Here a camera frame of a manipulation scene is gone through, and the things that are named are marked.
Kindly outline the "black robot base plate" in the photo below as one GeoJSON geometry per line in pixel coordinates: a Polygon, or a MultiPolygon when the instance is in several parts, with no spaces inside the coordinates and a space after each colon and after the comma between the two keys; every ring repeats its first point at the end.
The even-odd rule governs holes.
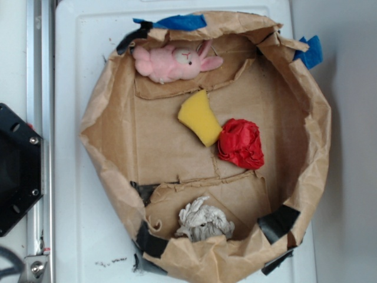
{"type": "Polygon", "coordinates": [[[1,104],[1,236],[42,196],[42,137],[1,104]]]}

